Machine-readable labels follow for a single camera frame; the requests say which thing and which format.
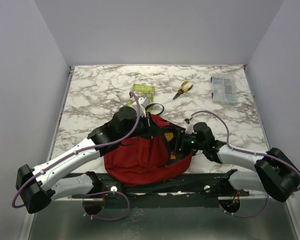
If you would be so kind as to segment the red student backpack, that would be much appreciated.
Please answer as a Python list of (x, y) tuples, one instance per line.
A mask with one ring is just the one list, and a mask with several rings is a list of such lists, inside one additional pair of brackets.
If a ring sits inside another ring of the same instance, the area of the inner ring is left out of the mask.
[(189, 154), (175, 153), (176, 160), (170, 160), (164, 133), (185, 130), (157, 114), (151, 114), (154, 122), (162, 128), (162, 135), (153, 139), (140, 136), (138, 126), (119, 146), (103, 157), (104, 167), (109, 175), (129, 187), (148, 185), (175, 178), (190, 166), (193, 151)]

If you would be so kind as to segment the green book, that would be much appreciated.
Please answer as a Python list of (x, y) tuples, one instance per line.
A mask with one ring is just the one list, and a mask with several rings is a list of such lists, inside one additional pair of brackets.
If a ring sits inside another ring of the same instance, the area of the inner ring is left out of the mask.
[(132, 91), (134, 92), (137, 98), (148, 97), (150, 98), (150, 104), (154, 102), (154, 95), (155, 95), (154, 86), (134, 83), (132, 86)]

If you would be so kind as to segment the purple Roald Dahl book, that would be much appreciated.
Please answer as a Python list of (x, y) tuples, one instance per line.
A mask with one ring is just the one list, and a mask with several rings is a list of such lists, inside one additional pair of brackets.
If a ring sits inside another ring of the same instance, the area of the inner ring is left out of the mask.
[(170, 160), (176, 160), (176, 154), (175, 154), (175, 142), (173, 140), (174, 133), (173, 132), (165, 132), (164, 133), (165, 140), (167, 142), (167, 150), (170, 154)]

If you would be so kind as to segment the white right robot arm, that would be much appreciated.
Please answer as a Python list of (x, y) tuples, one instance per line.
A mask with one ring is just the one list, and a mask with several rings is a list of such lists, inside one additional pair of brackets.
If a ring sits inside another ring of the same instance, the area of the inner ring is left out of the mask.
[(178, 129), (172, 140), (176, 151), (202, 151), (211, 162), (245, 169), (235, 170), (220, 183), (220, 191), (226, 196), (237, 190), (252, 190), (265, 192), (276, 201), (285, 202), (300, 187), (300, 171), (278, 148), (253, 152), (229, 146), (216, 140), (211, 128), (204, 122), (190, 125), (186, 130)]

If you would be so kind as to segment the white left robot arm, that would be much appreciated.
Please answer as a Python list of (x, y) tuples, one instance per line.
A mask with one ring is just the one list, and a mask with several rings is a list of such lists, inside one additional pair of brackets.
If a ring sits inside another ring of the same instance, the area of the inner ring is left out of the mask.
[(103, 157), (117, 149), (127, 138), (153, 139), (163, 134), (151, 115), (141, 116), (137, 108), (124, 106), (117, 111), (112, 119), (95, 128), (80, 143), (53, 160), (30, 167), (28, 164), (17, 170), (16, 198), (21, 198), (21, 207), (29, 214), (37, 213), (46, 208), (60, 194), (64, 196), (84, 195), (94, 198), (100, 194), (101, 185), (96, 177), (87, 174), (83, 181), (71, 181), (65, 186), (62, 178), (80, 166)]

